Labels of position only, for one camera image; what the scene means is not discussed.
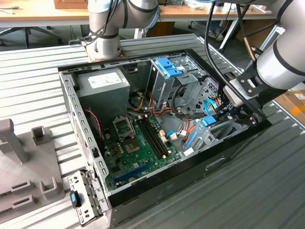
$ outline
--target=green motherboard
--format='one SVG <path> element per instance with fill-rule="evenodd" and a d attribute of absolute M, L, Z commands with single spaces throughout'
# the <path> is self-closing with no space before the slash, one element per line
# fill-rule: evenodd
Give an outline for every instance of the green motherboard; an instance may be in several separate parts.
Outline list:
<path fill-rule="evenodd" d="M 161 141 L 160 126 L 155 117 L 149 116 L 145 121 L 130 120 L 130 122 L 135 132 L 133 138 L 128 137 L 120 141 L 114 125 L 105 129 L 104 159 L 109 170 L 109 175 L 106 177 L 109 190 L 121 187 L 181 158 L 170 142 Z M 126 125 L 120 123 L 120 126 L 124 127 L 122 131 L 128 131 L 125 130 Z M 160 156 L 160 152 L 156 152 L 155 142 L 158 141 L 153 141 L 156 139 L 153 139 L 149 133 L 159 138 L 161 147 L 166 149 L 166 155 Z"/>

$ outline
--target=floor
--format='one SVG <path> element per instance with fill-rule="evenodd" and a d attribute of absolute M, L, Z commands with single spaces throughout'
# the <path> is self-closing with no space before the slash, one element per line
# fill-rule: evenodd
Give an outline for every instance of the floor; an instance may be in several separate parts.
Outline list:
<path fill-rule="evenodd" d="M 174 34 L 187 34 L 187 33 L 195 33 L 200 36 L 204 36 L 204 25 L 200 25 L 200 27 L 193 24 L 193 29 L 188 29 L 188 25 L 190 23 L 188 21 L 180 21 L 176 22 L 174 28 Z M 52 32 L 60 35 L 63 40 L 63 44 L 67 45 L 69 40 L 74 39 L 75 37 L 81 36 L 81 28 L 80 26 L 52 26 Z M 133 39 L 134 29 L 121 29 L 120 30 L 121 39 Z M 3 45 L 0 46 L 0 51 L 11 51 L 11 50 L 19 50 L 25 49 L 25 35 L 24 31 L 16 31 L 14 33 L 5 35 L 0 38 L 3 41 Z M 210 43 L 218 48 L 221 42 L 215 42 L 215 40 L 210 40 Z M 41 47 L 49 47 L 49 46 L 58 46 L 57 39 L 53 38 L 49 35 L 31 31 L 30 35 L 30 48 L 41 48 Z M 244 44 L 237 39 L 232 40 L 224 55 L 233 62 L 237 67 L 245 68 L 250 62 L 250 58 L 247 55 L 247 51 L 244 47 Z"/>

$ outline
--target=blue drive bracket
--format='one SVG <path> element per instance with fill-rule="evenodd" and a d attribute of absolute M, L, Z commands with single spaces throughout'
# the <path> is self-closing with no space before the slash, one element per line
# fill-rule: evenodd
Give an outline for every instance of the blue drive bracket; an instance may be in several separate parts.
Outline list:
<path fill-rule="evenodd" d="M 217 121 L 213 116 L 208 116 L 206 118 L 203 118 L 201 122 L 204 126 L 209 126 L 213 123 L 216 123 Z"/>
<path fill-rule="evenodd" d="M 159 58 L 156 59 L 157 64 L 159 67 L 166 72 L 166 75 L 171 78 L 171 77 L 176 77 L 179 75 L 183 75 L 182 71 L 179 71 L 175 64 L 172 63 L 168 58 Z"/>

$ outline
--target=red cable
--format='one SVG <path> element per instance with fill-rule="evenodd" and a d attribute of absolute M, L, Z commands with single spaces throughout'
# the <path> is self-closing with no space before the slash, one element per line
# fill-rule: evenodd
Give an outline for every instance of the red cable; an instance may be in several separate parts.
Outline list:
<path fill-rule="evenodd" d="M 90 110 L 85 109 L 86 112 L 90 113 L 96 120 L 97 125 L 99 126 L 99 131 L 100 131 L 100 147 L 102 148 L 102 129 L 101 129 L 101 125 L 100 125 L 100 121 L 97 118 L 97 116 Z"/>

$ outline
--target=ribbed metal surface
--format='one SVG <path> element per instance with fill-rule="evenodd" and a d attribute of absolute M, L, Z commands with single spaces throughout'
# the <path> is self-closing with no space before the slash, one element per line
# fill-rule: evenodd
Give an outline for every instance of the ribbed metal surface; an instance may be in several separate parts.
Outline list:
<path fill-rule="evenodd" d="M 128 56 L 193 48 L 205 60 L 203 40 L 194 35 L 122 41 Z M 212 50 L 223 72 L 240 71 Z M 56 67 L 86 63 L 83 47 L 2 52 L 0 119 L 10 117 L 16 134 L 44 125 L 51 129 L 63 177 L 64 199 L 0 225 L 0 228 L 80 228 L 65 177 L 84 168 L 66 114 Z M 240 156 L 204 180 L 119 226 L 125 228 L 302 228 L 305 225 L 305 137 L 274 104 L 264 111 L 274 124 Z M 99 219 L 87 228 L 103 228 Z"/>

